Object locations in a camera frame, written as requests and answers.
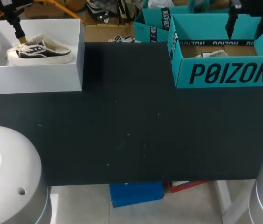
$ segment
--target black and white sneaker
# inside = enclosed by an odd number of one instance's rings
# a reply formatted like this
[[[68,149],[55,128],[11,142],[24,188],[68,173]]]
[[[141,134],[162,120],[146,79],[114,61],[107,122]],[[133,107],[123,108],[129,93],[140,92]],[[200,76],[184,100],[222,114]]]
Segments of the black and white sneaker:
[[[13,65],[66,64],[72,53],[68,47],[40,35],[9,49],[7,58]]]

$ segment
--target black table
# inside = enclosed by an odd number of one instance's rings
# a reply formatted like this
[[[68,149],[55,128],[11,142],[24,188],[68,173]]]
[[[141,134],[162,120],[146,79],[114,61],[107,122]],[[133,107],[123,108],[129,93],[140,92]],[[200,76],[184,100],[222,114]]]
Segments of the black table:
[[[87,43],[83,92],[0,95],[51,185],[252,179],[263,87],[176,89],[166,44]]]

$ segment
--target gray floor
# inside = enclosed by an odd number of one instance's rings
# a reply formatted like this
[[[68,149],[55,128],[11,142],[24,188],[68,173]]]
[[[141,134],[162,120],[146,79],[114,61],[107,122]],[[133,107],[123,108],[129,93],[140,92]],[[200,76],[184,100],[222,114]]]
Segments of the gray floor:
[[[245,181],[228,181],[233,200]],[[222,224],[213,183],[177,193],[162,200],[113,208],[109,185],[53,187],[58,194],[56,224]],[[237,224],[251,224],[245,213]]]

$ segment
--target blue box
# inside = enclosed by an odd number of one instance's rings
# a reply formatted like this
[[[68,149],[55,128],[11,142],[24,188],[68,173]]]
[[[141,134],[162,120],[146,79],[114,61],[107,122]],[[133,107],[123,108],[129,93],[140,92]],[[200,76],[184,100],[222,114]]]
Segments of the blue box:
[[[163,198],[162,183],[110,184],[113,207],[121,207]]]
[[[228,14],[172,16],[168,50],[177,88],[263,86],[263,35],[253,42],[261,18],[238,15],[231,41],[227,20]],[[253,45],[256,56],[185,58],[180,44]]]
[[[168,42],[169,31],[147,26],[141,13],[134,22],[135,38],[141,42]]]

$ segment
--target cardboard box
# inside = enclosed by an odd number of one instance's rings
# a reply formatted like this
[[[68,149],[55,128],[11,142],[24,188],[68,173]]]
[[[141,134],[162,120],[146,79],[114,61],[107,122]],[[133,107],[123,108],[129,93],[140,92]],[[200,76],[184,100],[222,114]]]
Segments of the cardboard box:
[[[167,42],[169,31],[147,26],[141,13],[134,22],[135,36],[141,42]]]
[[[64,0],[56,0],[56,2],[65,6]],[[25,15],[30,19],[62,18],[64,13],[64,11],[49,2],[34,2],[25,7]]]
[[[168,50],[177,88],[263,86],[263,35],[253,41],[260,20],[238,15],[229,41],[228,14],[173,15]],[[194,57],[218,49],[229,56]]]
[[[18,40],[13,27],[7,21],[0,21],[0,94],[81,91],[84,62],[81,20],[22,20],[21,26],[28,39],[45,34],[69,46],[74,56],[68,64],[12,66],[6,52]]]
[[[80,11],[87,4],[86,0],[66,0],[65,5],[73,13]]]
[[[116,35],[135,37],[133,23],[126,24],[125,26],[109,26],[100,24],[85,26],[85,42],[108,42]]]

